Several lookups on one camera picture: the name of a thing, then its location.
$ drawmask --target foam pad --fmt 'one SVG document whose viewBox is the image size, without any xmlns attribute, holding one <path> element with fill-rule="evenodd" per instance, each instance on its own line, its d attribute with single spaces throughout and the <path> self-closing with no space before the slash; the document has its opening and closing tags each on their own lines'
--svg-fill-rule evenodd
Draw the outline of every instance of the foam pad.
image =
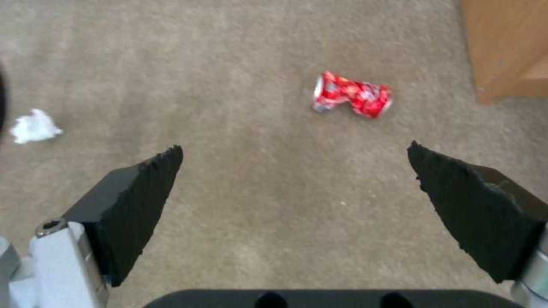
<svg viewBox="0 0 548 308">
<path fill-rule="evenodd" d="M 495 169 L 408 148 L 420 188 L 447 230 L 497 283 L 518 279 L 540 240 L 548 206 Z"/>
<path fill-rule="evenodd" d="M 119 286 L 149 241 L 182 163 L 182 149 L 108 173 L 64 215 L 85 227 L 99 269 Z"/>
</svg>

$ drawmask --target wooden cabinet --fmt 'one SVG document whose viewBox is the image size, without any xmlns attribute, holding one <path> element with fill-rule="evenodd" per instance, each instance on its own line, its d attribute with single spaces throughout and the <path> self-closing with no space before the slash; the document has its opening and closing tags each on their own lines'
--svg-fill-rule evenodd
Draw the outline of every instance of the wooden cabinet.
<svg viewBox="0 0 548 308">
<path fill-rule="evenodd" d="M 548 96 L 548 0 L 462 0 L 478 101 Z"/>
</svg>

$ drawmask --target black object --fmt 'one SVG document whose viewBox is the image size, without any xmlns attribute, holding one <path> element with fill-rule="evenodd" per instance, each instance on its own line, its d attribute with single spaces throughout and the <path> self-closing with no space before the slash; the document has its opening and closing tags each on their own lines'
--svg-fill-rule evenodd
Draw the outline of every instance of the black object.
<svg viewBox="0 0 548 308">
<path fill-rule="evenodd" d="M 420 188 L 460 247 L 495 282 L 516 280 L 548 220 L 548 206 L 495 169 L 408 148 Z"/>
<path fill-rule="evenodd" d="M 99 269 L 113 287 L 132 269 L 160 219 L 182 163 L 182 149 L 108 173 L 63 217 L 85 227 Z"/>
<path fill-rule="evenodd" d="M 168 294 L 145 306 L 175 307 L 520 308 L 501 297 L 468 290 L 277 290 L 275 293 L 267 290 L 184 290 Z"/>
<path fill-rule="evenodd" d="M 2 136 L 2 127 L 5 121 L 5 110 L 8 103 L 6 89 L 4 87 L 4 80 L 2 77 L 2 70 L 0 67 L 0 136 Z"/>
</svg>

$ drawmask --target screw hole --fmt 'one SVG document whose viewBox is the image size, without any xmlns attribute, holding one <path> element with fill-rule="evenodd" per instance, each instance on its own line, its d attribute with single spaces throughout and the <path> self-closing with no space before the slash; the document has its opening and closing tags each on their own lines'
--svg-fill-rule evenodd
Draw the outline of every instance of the screw hole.
<svg viewBox="0 0 548 308">
<path fill-rule="evenodd" d="M 413 305 L 402 294 L 390 292 L 380 299 L 380 308 L 413 308 Z"/>
<path fill-rule="evenodd" d="M 255 302 L 255 308 L 287 308 L 287 302 L 281 295 L 267 292 Z"/>
</svg>

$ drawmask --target red can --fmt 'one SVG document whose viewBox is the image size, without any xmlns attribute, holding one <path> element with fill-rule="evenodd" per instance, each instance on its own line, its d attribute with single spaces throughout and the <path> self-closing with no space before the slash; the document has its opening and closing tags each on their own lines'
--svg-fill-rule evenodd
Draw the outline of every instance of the red can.
<svg viewBox="0 0 548 308">
<path fill-rule="evenodd" d="M 392 105 L 392 91 L 384 84 L 352 81 L 329 71 L 323 73 L 316 83 L 312 108 L 324 112 L 344 102 L 350 102 L 359 115 L 377 118 Z"/>
</svg>

